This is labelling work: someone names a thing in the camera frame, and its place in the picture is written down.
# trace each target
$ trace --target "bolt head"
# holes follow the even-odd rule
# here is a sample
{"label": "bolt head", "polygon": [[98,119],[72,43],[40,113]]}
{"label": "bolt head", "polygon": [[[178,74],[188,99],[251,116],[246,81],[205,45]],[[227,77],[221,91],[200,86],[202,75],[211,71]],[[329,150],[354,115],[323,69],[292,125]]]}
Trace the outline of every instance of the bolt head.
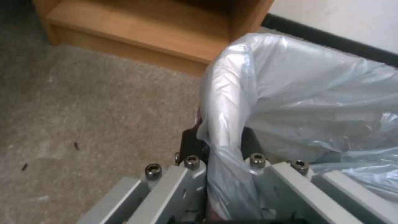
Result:
{"label": "bolt head", "polygon": [[176,152],[174,154],[174,163],[177,165],[179,164],[179,152]]}
{"label": "bolt head", "polygon": [[261,153],[253,153],[250,155],[250,166],[256,169],[262,169],[265,167],[267,161],[265,155]]}
{"label": "bolt head", "polygon": [[162,167],[157,163],[152,163],[145,168],[145,177],[148,180],[154,181],[162,176]]}
{"label": "bolt head", "polygon": [[187,169],[196,170],[197,168],[199,168],[199,165],[200,165],[199,157],[195,155],[190,155],[186,157],[184,160],[184,166]]}
{"label": "bolt head", "polygon": [[297,170],[301,175],[305,176],[308,173],[309,164],[301,160],[292,160],[290,166]]}

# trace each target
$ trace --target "clear plastic bag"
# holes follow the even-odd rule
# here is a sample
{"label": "clear plastic bag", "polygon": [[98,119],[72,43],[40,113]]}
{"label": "clear plastic bag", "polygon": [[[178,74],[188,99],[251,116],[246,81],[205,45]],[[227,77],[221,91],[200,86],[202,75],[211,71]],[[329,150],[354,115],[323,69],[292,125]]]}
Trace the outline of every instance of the clear plastic bag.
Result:
{"label": "clear plastic bag", "polygon": [[197,136],[211,148],[212,208],[224,219],[263,218],[240,152],[244,126],[280,159],[398,147],[397,86],[395,68],[312,43],[274,34],[233,42],[201,86]]}

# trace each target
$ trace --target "white wall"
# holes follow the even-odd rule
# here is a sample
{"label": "white wall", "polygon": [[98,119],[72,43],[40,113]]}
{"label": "white wall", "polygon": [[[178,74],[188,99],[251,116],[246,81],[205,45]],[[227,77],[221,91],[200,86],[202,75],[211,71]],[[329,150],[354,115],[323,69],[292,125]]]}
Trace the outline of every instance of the white wall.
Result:
{"label": "white wall", "polygon": [[275,0],[269,12],[398,54],[398,0]]}

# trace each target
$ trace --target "carpet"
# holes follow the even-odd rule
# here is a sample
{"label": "carpet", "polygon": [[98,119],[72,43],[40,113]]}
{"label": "carpet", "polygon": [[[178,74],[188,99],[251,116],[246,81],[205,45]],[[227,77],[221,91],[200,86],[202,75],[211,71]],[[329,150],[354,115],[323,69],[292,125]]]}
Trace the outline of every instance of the carpet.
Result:
{"label": "carpet", "polygon": [[122,177],[173,163],[200,78],[52,46],[30,1],[0,4],[0,223],[75,223]]}

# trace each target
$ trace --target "gray metal bar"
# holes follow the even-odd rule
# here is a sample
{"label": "gray metal bar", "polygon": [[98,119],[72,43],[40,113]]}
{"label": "gray metal bar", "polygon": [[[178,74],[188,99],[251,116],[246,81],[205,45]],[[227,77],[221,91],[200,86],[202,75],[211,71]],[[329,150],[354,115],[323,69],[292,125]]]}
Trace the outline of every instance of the gray metal bar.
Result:
{"label": "gray metal bar", "polygon": [[266,167],[253,178],[278,218],[303,217],[317,224],[362,223],[287,163]]}
{"label": "gray metal bar", "polygon": [[178,221],[197,199],[198,191],[204,191],[205,175],[206,165],[202,161],[194,171],[183,166],[171,166],[131,216],[128,224]]}
{"label": "gray metal bar", "polygon": [[128,220],[148,192],[148,185],[141,180],[124,177],[78,221],[78,224],[122,223]]}
{"label": "gray metal bar", "polygon": [[398,208],[338,171],[312,182],[363,223],[398,223]]}

